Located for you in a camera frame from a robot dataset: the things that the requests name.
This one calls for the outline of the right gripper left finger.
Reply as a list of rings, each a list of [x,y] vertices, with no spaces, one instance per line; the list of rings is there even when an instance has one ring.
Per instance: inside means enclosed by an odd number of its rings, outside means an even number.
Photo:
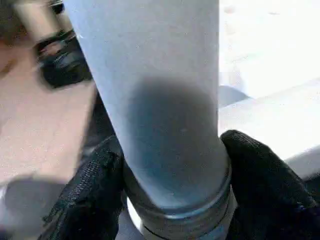
[[[114,240],[123,209],[124,155],[116,136],[103,140],[78,168],[43,218],[44,240]]]

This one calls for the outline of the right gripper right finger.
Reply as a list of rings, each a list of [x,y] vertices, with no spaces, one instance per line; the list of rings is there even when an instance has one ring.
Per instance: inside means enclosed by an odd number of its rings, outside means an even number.
[[[237,208],[228,240],[318,240],[320,204],[267,145],[238,130],[221,140],[231,160]]]

